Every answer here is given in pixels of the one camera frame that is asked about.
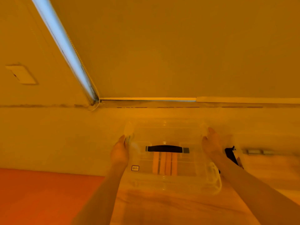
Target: person's left arm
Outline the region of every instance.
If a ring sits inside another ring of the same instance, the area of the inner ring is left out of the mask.
[[[109,225],[120,180],[128,165],[129,153],[121,136],[111,151],[111,168],[100,187],[73,219],[72,225]]]

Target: clear plastic box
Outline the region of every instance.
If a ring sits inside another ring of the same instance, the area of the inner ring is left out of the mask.
[[[220,191],[219,171],[202,151],[203,129],[196,121],[132,120],[124,134],[130,142],[130,160],[121,188],[184,194]],[[174,146],[182,152],[173,152]]]

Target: person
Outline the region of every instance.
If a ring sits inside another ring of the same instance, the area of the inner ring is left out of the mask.
[[[208,129],[202,148],[215,163],[261,225],[300,224],[300,206],[255,178],[222,153],[220,136]],[[111,151],[111,168],[100,187],[73,219],[72,225],[109,225],[123,172],[128,165],[128,145],[121,136]]]

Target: sticker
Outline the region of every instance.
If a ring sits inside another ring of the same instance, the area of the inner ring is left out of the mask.
[[[139,169],[140,169],[140,166],[135,166],[135,165],[133,165],[133,166],[131,167],[131,170],[132,170],[132,171],[139,171]]]

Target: orange strip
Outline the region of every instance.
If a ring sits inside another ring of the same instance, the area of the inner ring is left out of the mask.
[[[159,151],[155,151],[153,155],[152,173],[158,174]]]
[[[172,153],[167,152],[167,156],[166,156],[166,175],[171,175],[171,161],[172,161]]]
[[[160,167],[159,167],[159,174],[165,175],[165,168],[166,168],[166,152],[162,152],[160,156]]]
[[[178,153],[172,152],[172,176],[177,176],[177,155]]]

